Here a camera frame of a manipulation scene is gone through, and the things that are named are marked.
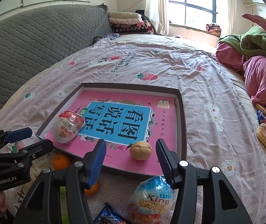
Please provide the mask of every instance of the snack wrapper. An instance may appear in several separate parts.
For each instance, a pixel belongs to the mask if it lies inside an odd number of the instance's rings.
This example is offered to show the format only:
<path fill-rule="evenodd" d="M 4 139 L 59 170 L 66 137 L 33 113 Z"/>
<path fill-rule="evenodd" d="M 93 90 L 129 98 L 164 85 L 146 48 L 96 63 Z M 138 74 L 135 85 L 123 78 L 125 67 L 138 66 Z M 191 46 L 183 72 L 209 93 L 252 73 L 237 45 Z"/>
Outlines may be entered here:
<path fill-rule="evenodd" d="M 121 217 L 108 203 L 104 203 L 104 208 L 100 211 L 93 221 L 94 224 L 130 224 L 123 217 Z"/>
<path fill-rule="evenodd" d="M 81 115 L 70 110 L 63 111 L 53 124 L 53 138 L 60 143 L 68 143 L 77 136 L 84 123 Z"/>
<path fill-rule="evenodd" d="M 257 114 L 257 120 L 259 124 L 262 124 L 265 122 L 266 120 L 266 116 L 263 114 L 263 112 L 261 112 L 260 110 L 256 111 Z"/>
<path fill-rule="evenodd" d="M 164 176 L 155 176 L 136 188 L 128 202 L 128 220 L 134 224 L 155 224 L 169 212 L 175 201 L 175 191 Z"/>

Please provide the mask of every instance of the window frame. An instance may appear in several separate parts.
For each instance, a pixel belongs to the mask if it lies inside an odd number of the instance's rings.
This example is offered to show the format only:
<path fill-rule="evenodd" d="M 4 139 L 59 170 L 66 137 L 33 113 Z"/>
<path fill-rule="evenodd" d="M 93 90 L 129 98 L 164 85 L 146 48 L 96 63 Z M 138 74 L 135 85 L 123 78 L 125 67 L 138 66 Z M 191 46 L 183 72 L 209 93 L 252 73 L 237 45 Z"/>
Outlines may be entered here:
<path fill-rule="evenodd" d="M 217 15 L 217 12 L 216 12 L 216 0 L 212 0 L 212 3 L 213 3 L 213 9 L 212 10 L 204 8 L 204 7 L 196 6 L 196 5 L 193 5 L 193 4 L 190 4 L 190 3 L 187 3 L 187 0 L 185 0 L 185 2 L 177 2 L 177 1 L 168 0 L 168 2 L 169 3 L 176 3 L 176 4 L 184 5 L 185 7 L 192 7 L 192 8 L 195 8 L 195 9 L 199 9 L 199 10 L 211 13 L 213 15 L 212 23 L 216 23 L 216 15 Z M 187 9 L 185 8 L 185 25 L 186 25 L 186 10 Z"/>

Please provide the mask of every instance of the window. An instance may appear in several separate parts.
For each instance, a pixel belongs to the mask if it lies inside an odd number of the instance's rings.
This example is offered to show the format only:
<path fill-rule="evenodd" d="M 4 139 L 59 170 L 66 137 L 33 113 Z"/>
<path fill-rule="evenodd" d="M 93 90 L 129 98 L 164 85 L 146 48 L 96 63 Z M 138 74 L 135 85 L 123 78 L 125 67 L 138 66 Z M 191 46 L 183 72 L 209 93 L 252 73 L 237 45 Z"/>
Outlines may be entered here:
<path fill-rule="evenodd" d="M 216 22 L 216 0 L 169 0 L 168 17 L 174 24 L 205 30 Z"/>

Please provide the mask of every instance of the green jacket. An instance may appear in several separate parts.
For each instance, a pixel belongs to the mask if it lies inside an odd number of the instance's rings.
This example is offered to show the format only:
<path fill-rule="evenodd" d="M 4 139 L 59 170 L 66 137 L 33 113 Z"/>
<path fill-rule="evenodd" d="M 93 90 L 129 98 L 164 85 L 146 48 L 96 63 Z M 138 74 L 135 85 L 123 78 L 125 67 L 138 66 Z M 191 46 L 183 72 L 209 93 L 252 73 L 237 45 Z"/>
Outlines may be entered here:
<path fill-rule="evenodd" d="M 266 57 L 266 32 L 258 26 L 252 27 L 243 35 L 228 35 L 220 38 L 219 42 L 231 45 L 235 50 L 250 59 L 253 56 L 263 55 Z"/>

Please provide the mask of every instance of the bed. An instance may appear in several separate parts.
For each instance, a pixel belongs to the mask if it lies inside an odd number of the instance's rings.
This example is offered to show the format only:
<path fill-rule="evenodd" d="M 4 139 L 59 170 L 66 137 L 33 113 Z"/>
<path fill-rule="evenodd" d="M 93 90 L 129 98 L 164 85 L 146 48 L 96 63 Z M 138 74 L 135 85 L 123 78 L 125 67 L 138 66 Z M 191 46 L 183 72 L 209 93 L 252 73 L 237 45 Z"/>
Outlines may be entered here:
<path fill-rule="evenodd" d="M 122 63 L 115 58 L 134 54 Z M 155 80 L 137 75 L 150 73 Z M 243 78 L 217 63 L 215 48 L 180 38 L 158 35 L 123 35 L 104 38 L 68 55 L 21 86 L 0 110 L 0 129 L 31 127 L 36 132 L 63 100 L 58 92 L 70 93 L 80 83 L 134 83 L 179 88 L 187 124 L 187 161 L 196 167 L 219 166 L 237 191 L 253 223 L 266 222 L 266 150 L 255 136 L 256 111 L 246 94 Z M 38 138 L 24 140 L 25 145 Z M 3 149 L 12 150 L 12 146 Z M 49 161 L 35 162 L 38 172 Z M 139 181 L 103 172 L 98 194 L 88 199 L 92 217 L 105 201 L 121 214 L 124 202 Z M 6 191 L 8 207 L 16 213 L 21 187 Z M 200 223 L 202 190 L 198 191 L 196 223 Z M 164 220 L 169 223 L 171 213 Z"/>

